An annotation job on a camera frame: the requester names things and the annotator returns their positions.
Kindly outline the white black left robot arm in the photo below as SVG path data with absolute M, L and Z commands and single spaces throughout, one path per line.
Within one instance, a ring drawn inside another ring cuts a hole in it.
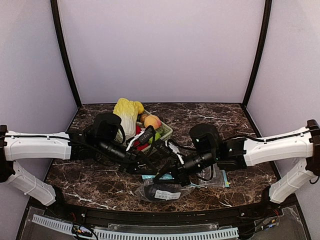
M 62 191 L 46 184 L 26 171 L 17 161 L 20 159 L 86 160 L 96 155 L 119 164 L 120 170 L 132 175 L 155 175 L 157 169 L 147 155 L 134 149 L 155 138 L 152 126 L 132 138 L 124 146 L 125 138 L 116 141 L 118 132 L 123 133 L 122 120 L 114 113 L 98 114 L 91 126 L 84 131 L 31 134 L 9 131 L 0 127 L 0 181 L 38 200 L 44 206 L 61 205 L 65 202 Z

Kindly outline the clear zip bag blue zipper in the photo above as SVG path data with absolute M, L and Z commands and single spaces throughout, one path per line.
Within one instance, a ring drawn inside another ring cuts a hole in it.
M 154 183 L 155 175 L 142 175 L 141 178 L 143 184 L 135 190 L 134 194 L 140 200 L 150 203 L 175 202 L 192 193 L 194 189 L 199 188 L 194 183 L 187 186 L 170 184 L 168 182 L 173 180 L 170 174 L 165 174 L 160 178 L 164 183 Z

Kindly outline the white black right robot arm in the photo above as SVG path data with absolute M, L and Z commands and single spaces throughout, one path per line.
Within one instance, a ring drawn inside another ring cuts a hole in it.
M 163 175 L 171 175 L 165 183 L 190 185 L 190 176 L 207 167 L 217 165 L 220 170 L 234 171 L 262 163 L 298 158 L 295 166 L 280 180 L 263 190 L 262 201 L 281 204 L 286 198 L 320 175 L 320 126 L 316 120 L 295 131 L 254 138 L 239 135 L 221 139 L 214 125 L 200 123 L 193 126 L 189 136 L 195 150 L 182 157 L 173 152 L 168 144 L 157 141 L 157 148 L 172 159 L 153 178 L 162 183 Z

